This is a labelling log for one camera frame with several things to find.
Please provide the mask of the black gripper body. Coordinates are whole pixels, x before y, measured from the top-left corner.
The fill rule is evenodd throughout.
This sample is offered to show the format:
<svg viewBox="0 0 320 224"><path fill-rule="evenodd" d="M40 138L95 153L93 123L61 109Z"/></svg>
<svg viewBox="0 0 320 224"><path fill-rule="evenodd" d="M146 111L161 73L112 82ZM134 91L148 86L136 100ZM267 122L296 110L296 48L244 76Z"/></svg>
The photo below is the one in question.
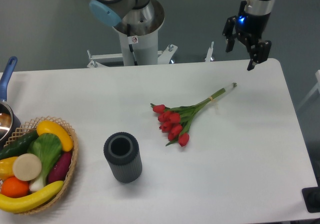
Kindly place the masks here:
<svg viewBox="0 0 320 224"><path fill-rule="evenodd" d="M236 37L241 43L259 43L271 10L269 1L242 0L235 18Z"/></svg>

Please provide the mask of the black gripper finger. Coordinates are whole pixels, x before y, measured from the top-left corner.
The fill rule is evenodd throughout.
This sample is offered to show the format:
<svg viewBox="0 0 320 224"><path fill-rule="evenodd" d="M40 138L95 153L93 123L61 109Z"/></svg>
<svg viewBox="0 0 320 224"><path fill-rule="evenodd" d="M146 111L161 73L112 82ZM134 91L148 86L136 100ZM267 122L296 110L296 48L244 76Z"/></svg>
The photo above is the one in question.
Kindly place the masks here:
<svg viewBox="0 0 320 224"><path fill-rule="evenodd" d="M236 24L237 16L229 17L226 20L225 26L223 28L223 36L226 39L226 52L231 52L233 50L235 44L235 38L237 34L233 33L235 24Z"/></svg>
<svg viewBox="0 0 320 224"><path fill-rule="evenodd" d="M237 38L246 47L249 54L247 71L251 71L257 64L267 61L272 46L270 40L262 40L259 36L246 32L239 32Z"/></svg>

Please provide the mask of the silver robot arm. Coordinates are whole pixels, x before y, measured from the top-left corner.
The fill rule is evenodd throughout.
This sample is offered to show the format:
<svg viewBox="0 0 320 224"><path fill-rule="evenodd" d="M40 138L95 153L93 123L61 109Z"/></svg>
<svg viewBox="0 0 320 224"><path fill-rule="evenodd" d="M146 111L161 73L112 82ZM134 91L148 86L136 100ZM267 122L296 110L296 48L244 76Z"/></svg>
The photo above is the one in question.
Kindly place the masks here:
<svg viewBox="0 0 320 224"><path fill-rule="evenodd" d="M263 40L275 0L242 0L238 14L227 18L223 28L226 52L236 41L249 54L247 70L267 61L272 46ZM158 50L158 31L164 22L164 10L157 0L91 0L89 9L101 23L112 27L119 36L125 66L169 64L177 50L170 44Z"/></svg>

